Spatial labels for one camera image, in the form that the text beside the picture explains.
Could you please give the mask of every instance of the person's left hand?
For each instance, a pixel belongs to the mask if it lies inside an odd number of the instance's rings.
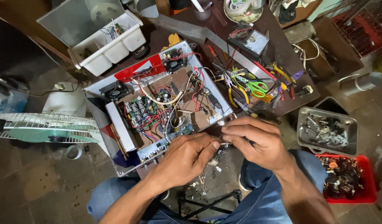
[[[146,178],[154,180],[158,194],[185,185],[203,172],[219,147],[217,137],[207,133],[176,137]]]

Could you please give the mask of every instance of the electric fan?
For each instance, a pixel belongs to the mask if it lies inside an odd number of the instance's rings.
[[[35,113],[0,114],[0,138],[26,142],[99,143],[102,136],[94,120]]]

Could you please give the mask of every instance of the red plastic tray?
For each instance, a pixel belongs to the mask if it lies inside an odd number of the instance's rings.
[[[331,158],[351,158],[344,155],[316,155],[317,157],[331,157]],[[360,203],[375,203],[376,202],[376,186],[375,179],[373,177],[373,170],[370,160],[364,155],[358,155],[354,157],[357,160],[357,164],[363,169],[361,179],[363,181],[364,189],[356,191],[354,199],[349,200],[346,198],[334,199],[326,198],[329,204],[360,204]]]

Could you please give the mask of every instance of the tile floor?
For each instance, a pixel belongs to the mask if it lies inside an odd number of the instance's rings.
[[[365,71],[370,70],[372,58],[364,58]],[[37,89],[48,89],[58,81],[75,81],[60,68],[49,70],[31,82]],[[323,96],[333,95],[343,108],[358,120],[358,153],[367,155],[376,172],[376,180],[382,180],[382,87],[343,96],[338,83],[329,83],[320,89]],[[45,99],[30,99],[27,112],[41,111]],[[295,131],[285,118],[280,118],[282,139],[287,148],[296,144]],[[0,139],[0,224],[92,224],[93,218],[87,214],[85,205],[94,187],[101,181],[115,176],[108,156],[96,144],[89,144],[90,152],[77,160],[64,156],[65,145],[33,144],[12,146]],[[223,169],[211,176],[213,167],[207,166],[205,189],[202,198],[208,202],[217,196],[239,189],[238,174],[243,157],[237,150],[228,150],[220,159]],[[177,211],[174,195],[182,191],[173,189],[171,197],[164,201]],[[234,199],[224,201],[221,206],[232,210],[237,205]],[[382,212],[376,205],[331,205],[339,223],[382,224]],[[204,212],[199,217],[215,214]]]

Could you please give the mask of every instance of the workbench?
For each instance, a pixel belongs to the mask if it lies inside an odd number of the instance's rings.
[[[227,28],[223,28],[223,26],[213,16],[213,14],[208,19],[207,22],[202,22],[202,21],[197,20],[195,15],[194,15],[192,8],[189,8],[187,10],[182,11],[182,12],[172,16],[172,18],[178,19],[178,20],[181,20],[184,22],[192,23],[192,24],[195,24],[197,26],[208,27],[210,30],[212,30],[214,33],[216,33],[219,37],[226,40],[228,37],[228,34],[233,30],[233,26],[236,25],[236,23],[229,20],[226,17],[226,15],[224,14],[223,3],[221,3],[218,0],[213,0],[213,3],[216,4],[219,9],[221,9],[220,11],[228,23]],[[257,30],[258,32],[260,32],[262,34],[265,34],[269,30],[270,41],[268,42],[268,48],[267,48],[266,55],[268,56],[268,58],[271,61],[274,61],[274,56],[277,53],[279,59],[282,61],[283,68],[289,74],[295,74],[296,72],[301,71],[301,70],[305,71],[303,64],[299,60],[298,56],[295,54],[293,47],[288,42],[288,39],[286,38],[285,34],[283,33],[282,29],[280,28],[280,26],[276,20],[276,18],[274,17],[273,13],[269,10],[267,5],[265,5],[263,7],[262,16],[253,24],[254,24],[253,27],[255,28],[255,30]],[[149,43],[149,46],[151,48],[151,51],[150,51],[148,56],[156,54],[156,53],[160,52],[163,47],[168,46],[168,44],[169,44],[168,37],[170,34],[172,34],[171,32],[169,32],[163,28],[155,27],[154,25],[151,25],[151,24],[149,24],[149,25],[144,24],[144,26],[142,26],[141,29],[142,29],[142,32],[143,32],[145,38],[147,39],[147,43]],[[188,43],[195,43],[192,40],[187,39],[187,41],[188,41]],[[199,53],[201,53],[203,56],[203,60],[201,61],[201,63],[204,66],[215,70],[215,68],[212,66],[212,63],[211,63],[211,62],[213,62],[214,57],[207,47],[207,45],[209,45],[209,44],[212,45],[212,47],[214,47],[215,45],[212,42],[210,42],[208,39],[207,39],[206,43],[203,45],[199,44],[199,43],[197,43],[197,44],[199,46]],[[138,62],[137,60],[135,60],[131,57],[127,57],[123,61],[121,61],[119,64],[117,64],[116,67],[113,67],[107,73],[105,73],[104,76],[106,77],[110,74],[115,74],[116,72],[118,72],[122,69],[125,69],[128,66],[135,64],[137,62]],[[103,76],[94,77],[94,80],[96,78],[97,79],[103,79],[104,77]],[[283,101],[279,101],[278,106],[273,113],[274,117],[279,117],[279,116],[285,115],[288,112],[290,112],[294,109],[297,109],[297,108],[317,99],[320,96],[317,88],[313,84],[312,79],[309,77],[309,75],[307,74],[306,71],[296,81],[296,85],[297,85],[297,87],[295,87],[296,93],[301,91],[304,85],[310,85],[313,88],[313,93],[308,95],[308,96],[304,96],[303,98],[296,97],[294,100],[291,100],[289,98],[288,93],[285,93],[284,94],[285,99]],[[227,93],[225,91],[223,91],[223,95],[226,97]],[[271,105],[265,106],[265,107],[254,106],[253,110],[255,110],[255,111],[262,111],[263,110],[269,114],[271,114],[273,111],[271,108]]]

